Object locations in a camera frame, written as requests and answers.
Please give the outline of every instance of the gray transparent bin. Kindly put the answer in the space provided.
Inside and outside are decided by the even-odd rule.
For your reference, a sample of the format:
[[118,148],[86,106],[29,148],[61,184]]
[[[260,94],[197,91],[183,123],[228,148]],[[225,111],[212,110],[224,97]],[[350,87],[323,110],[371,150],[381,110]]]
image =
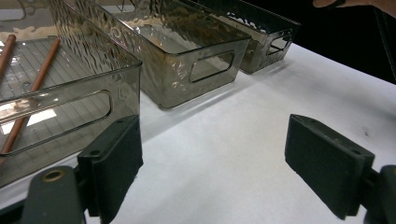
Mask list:
[[241,70],[248,74],[281,61],[301,24],[240,0],[180,0],[251,35]]
[[249,40],[177,0],[71,4],[142,60],[141,90],[161,109],[233,82]]
[[[3,187],[82,150],[113,121],[138,116],[141,62],[55,0],[6,1],[0,14],[0,41],[17,37],[0,80],[0,147],[15,119],[28,120],[12,149],[1,149]],[[41,89],[29,92],[54,36],[60,47]]]

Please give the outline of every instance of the pencil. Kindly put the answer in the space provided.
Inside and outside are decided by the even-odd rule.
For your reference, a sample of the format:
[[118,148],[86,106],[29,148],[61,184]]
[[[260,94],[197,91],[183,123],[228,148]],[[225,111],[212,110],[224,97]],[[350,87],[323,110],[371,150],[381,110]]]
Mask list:
[[[56,51],[59,47],[60,40],[59,38],[56,38],[53,41],[52,47],[49,50],[49,53],[47,55],[46,60],[43,62],[43,64],[40,67],[40,70],[38,71],[38,75],[35,78],[35,82],[32,85],[32,88],[30,91],[38,91],[40,89],[41,83],[44,80],[44,76],[47,74],[47,71],[50,68],[50,64],[52,62],[52,59],[55,57]],[[22,119],[17,119],[12,126],[11,132],[8,135],[8,138],[6,139],[6,142],[3,145],[2,153],[8,153],[12,150],[12,146],[15,143],[15,140],[17,139],[18,133],[20,132],[23,123],[25,122],[26,118]]]
[[6,44],[4,45],[3,51],[0,55],[0,77],[3,76],[4,70],[6,70],[8,58],[14,49],[16,39],[17,37],[15,35],[9,35]]

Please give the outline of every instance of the white table surface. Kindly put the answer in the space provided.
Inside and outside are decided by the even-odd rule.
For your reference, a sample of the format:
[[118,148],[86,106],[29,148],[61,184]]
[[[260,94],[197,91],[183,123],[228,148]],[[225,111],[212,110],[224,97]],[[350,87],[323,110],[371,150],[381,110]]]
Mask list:
[[285,163],[290,114],[372,151],[377,171],[396,164],[396,86],[292,45],[282,62],[169,111],[142,94],[145,164],[113,223],[362,224],[363,207],[338,219]]

